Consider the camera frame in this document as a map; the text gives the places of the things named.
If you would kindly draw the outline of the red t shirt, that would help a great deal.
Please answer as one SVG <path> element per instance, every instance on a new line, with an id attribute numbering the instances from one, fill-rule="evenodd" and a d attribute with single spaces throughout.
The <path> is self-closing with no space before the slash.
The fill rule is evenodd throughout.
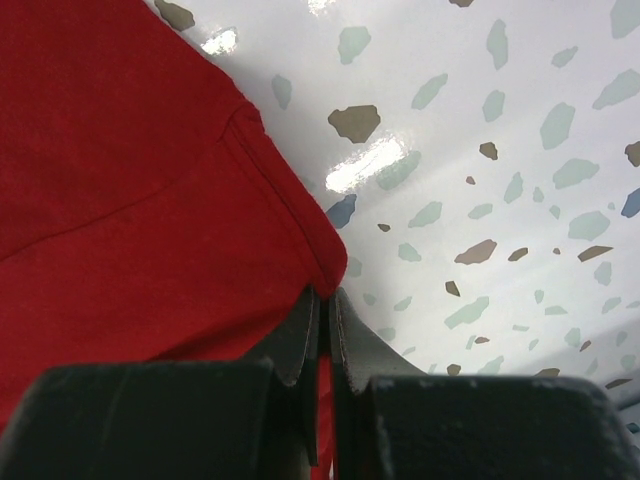
<path id="1" fill-rule="evenodd" d="M 1 438 L 52 368 L 237 360 L 346 266 L 258 109 L 147 5 L 2 3 Z"/>

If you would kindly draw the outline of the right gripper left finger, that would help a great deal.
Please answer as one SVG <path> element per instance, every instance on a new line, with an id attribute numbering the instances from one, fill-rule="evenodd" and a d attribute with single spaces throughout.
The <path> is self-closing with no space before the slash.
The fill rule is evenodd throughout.
<path id="1" fill-rule="evenodd" d="M 52 368 L 1 438 L 5 479 L 307 479 L 318 462 L 320 299 L 234 361 Z"/>

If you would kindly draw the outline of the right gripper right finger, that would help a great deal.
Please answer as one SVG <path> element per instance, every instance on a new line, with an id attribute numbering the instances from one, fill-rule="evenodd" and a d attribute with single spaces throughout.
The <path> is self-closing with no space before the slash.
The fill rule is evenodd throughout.
<path id="1" fill-rule="evenodd" d="M 330 300 L 338 479 L 635 479 L 639 456 L 594 384 L 427 374 Z"/>

